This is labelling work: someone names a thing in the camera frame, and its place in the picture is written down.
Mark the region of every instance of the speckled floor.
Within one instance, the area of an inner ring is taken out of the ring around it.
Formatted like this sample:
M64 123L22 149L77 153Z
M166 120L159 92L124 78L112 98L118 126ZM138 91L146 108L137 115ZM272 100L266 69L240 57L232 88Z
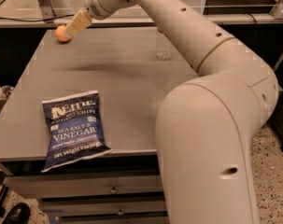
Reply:
M252 139L251 160L261 224L283 224L283 153L280 140L269 125L262 127ZM30 205L28 224L49 224L48 217L37 207L37 200L24 200L10 191L5 198L7 212L16 203Z

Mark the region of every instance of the floor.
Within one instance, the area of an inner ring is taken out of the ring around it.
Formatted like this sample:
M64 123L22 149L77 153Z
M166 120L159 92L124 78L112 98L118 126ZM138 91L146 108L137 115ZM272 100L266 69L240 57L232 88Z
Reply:
M73 1L76 7L80 7L80 0ZM10 4L16 8L12 12L14 16L20 13L40 16L35 8L31 9L31 13L25 10L28 2L30 0L7 1L0 15L10 15ZM252 138L251 160L261 224L283 224L283 153L280 151L280 140L269 125L262 127ZM50 223L49 218L38 209L37 200L24 200L13 191L5 198L4 207L8 212L19 202L28 203L31 208L28 224Z

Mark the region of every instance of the gray tabletop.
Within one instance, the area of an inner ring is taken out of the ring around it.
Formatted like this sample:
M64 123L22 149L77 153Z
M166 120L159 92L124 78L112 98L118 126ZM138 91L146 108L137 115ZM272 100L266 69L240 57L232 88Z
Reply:
M196 77L176 50L170 60L156 57L156 35L154 27L88 29L61 44L48 30L0 114L0 161L45 159L50 131L41 102L94 90L108 155L155 152L163 97Z

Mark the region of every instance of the desk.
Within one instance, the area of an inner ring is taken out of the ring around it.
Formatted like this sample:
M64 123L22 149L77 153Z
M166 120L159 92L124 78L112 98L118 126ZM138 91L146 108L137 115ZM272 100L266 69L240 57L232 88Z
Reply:
M88 29L61 44L54 31L46 32L0 114L0 168L8 187L37 198L44 212L65 223L78 219L64 216L112 223L112 214L122 211L130 213L127 220L142 219L136 223L166 223L154 144L156 113L170 90L197 75L176 50L170 60L159 60L156 34L155 27ZM113 151L42 175L50 131L41 102L93 90L100 94L106 144ZM115 202L115 196L107 197L114 192L119 194ZM151 204L141 210L142 202ZM96 203L114 203L114 211L99 213L92 209ZM119 203L135 204L115 210Z

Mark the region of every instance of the drawer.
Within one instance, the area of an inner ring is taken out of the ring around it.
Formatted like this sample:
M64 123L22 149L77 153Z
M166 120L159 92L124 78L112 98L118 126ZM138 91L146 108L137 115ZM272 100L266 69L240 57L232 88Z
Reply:
M60 224L170 224L165 213L127 217L60 217Z
M163 191L155 172L12 176L4 184L23 198L45 199Z
M75 200L40 201L38 206L48 216L95 216L165 212L163 193L156 195L121 195L114 198L84 198Z

